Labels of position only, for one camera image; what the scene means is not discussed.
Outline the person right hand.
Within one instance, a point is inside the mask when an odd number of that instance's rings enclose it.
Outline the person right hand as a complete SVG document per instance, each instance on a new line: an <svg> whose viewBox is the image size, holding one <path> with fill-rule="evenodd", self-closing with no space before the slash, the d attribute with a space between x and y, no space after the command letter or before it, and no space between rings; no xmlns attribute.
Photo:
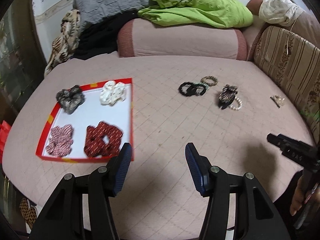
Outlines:
<svg viewBox="0 0 320 240"><path fill-rule="evenodd" d="M297 187L295 189L294 195L292 197L292 203L290 206L290 214L291 216L294 216L297 211L301 209L304 202L308 200L308 203L311 203L311 210L309 215L313 217L318 213L319 210L319 186L317 187L316 191L311 194L310 191L305 192L302 190L302 183L303 183L303 176L301 176L298 180Z"/></svg>

